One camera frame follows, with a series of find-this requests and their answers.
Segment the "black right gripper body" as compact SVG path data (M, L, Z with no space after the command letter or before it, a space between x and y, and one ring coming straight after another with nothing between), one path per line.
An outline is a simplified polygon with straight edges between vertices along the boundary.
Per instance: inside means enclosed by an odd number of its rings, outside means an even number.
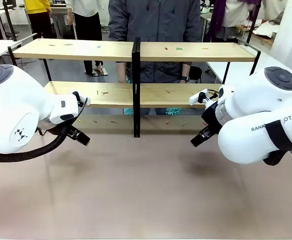
M219 133L222 128L222 125L219 123L216 117L217 106L217 102L213 103L201 115L201 118L206 123L206 127L202 129L204 133Z

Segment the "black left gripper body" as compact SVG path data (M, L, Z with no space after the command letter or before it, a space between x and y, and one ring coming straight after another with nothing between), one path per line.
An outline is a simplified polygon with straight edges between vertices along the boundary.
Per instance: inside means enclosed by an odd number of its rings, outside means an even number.
M44 122L40 121L37 126L37 131L39 132L40 136L44 136L46 132L59 136L59 135L64 135L68 134L72 131L72 126L67 122L64 121L59 124L53 124L51 122Z

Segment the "teal chenille duster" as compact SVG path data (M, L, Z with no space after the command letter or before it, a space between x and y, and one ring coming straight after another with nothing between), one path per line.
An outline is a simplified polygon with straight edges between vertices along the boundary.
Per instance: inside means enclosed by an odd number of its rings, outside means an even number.
M181 108L168 107L165 110L167 116L178 116L181 113Z
M126 82L128 84L131 84L132 80L130 80L128 77L126 77ZM123 114L132 116L134 114L134 110L133 110L133 108L123 108Z

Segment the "person's right forearm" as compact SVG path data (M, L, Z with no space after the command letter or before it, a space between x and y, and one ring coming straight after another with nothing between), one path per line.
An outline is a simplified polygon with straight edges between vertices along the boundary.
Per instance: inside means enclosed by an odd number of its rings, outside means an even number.
M121 84L126 83L126 63L118 62L117 63L117 73L118 73L118 81Z

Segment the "black chair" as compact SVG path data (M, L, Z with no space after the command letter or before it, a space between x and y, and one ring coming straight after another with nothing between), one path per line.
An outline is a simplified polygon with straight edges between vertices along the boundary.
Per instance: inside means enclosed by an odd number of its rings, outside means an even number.
M194 80L195 83L202 83L202 69L200 67L197 66L191 66L190 70L189 70L189 79L190 80Z

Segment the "person with purple cloth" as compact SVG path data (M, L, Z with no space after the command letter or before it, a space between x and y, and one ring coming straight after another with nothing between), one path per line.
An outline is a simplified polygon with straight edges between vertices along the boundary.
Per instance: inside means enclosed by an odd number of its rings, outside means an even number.
M215 0L206 40L230 42L236 35L236 25L252 19L262 0Z

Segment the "wooden background table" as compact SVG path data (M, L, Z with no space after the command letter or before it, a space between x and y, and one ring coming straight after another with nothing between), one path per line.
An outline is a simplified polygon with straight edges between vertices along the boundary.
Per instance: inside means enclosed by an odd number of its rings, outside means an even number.
M250 31L252 24L252 21L245 20L237 24L236 27L239 27L244 31ZM273 34L277 34L279 28L280 26L278 24L275 24L273 21L262 22L261 19L258 19L254 25L252 33L257 36L264 36L271 39L273 37Z

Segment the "black stand pole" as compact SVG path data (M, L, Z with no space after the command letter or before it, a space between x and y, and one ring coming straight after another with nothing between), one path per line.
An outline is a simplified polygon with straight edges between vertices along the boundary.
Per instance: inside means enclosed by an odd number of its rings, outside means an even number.
M253 34L253 30L255 28L255 24L256 24L256 21L257 21L257 17L258 17L258 14L259 14L259 10L261 8L261 5L262 5L262 0L258 0L257 4L253 8L252 17L251 17L252 23L251 23L251 26L250 26L249 34L248 34L247 39L246 39L246 43L247 44L250 43L250 40L251 40L251 37L252 37L252 34Z
M12 25L12 21L11 21L10 15L9 15L9 8L8 8L8 5L7 5L7 1L6 0L2 0L2 5L3 5L4 11L5 11L5 15L6 15L6 19L7 19L7 22L8 22L8 27L9 27L9 30L10 30L10 34L11 34L12 40L14 42L16 42L17 41L17 37L16 37L15 31L14 31L14 28L13 28L13 25Z

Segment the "person in black trousers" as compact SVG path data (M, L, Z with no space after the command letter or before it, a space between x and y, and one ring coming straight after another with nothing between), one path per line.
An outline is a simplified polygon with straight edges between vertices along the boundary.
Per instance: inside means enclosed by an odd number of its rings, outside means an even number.
M67 22L75 24L78 40L101 41L100 0L65 0Z

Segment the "person in grey jacket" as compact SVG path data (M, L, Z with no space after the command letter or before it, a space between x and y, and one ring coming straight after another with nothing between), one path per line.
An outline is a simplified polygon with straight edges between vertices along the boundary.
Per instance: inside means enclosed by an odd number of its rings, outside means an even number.
M133 42L200 42L200 0L109 0L109 39ZM141 62L141 83L186 84L183 64L192 62ZM125 62L132 80L132 64Z

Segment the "white background desk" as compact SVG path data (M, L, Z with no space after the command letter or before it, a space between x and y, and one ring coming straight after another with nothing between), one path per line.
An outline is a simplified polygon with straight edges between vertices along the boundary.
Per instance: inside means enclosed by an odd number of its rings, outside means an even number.
M68 24L68 10L66 6L52 5L50 16L57 39L77 39L75 25Z

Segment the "person in yellow jacket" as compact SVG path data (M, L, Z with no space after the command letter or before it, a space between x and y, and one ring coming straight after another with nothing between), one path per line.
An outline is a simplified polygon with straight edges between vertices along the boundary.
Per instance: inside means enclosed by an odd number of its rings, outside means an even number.
M23 0L30 21L34 38L50 39L52 37L51 27L51 5L49 0Z

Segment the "wooden shelf unit black frame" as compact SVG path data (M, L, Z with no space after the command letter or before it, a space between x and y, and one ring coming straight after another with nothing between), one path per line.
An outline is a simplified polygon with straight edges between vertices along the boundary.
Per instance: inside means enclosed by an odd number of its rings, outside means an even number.
M146 103L141 101L141 62L226 62L223 78L226 81L231 62L253 62L250 74L255 72L261 51L256 47L238 40L236 43L215 42L141 42L135 38L131 50L132 64L132 101L133 101L133 136L141 136L140 109L146 108L188 108L188 103Z
M42 59L48 73L48 60L98 60L103 62L131 62L134 42L91 41L70 39L38 38L25 45L9 49L14 62L16 59ZM77 90L90 98L92 108L133 108L133 84L93 83L93 82L61 82L52 81L45 86L55 94Z

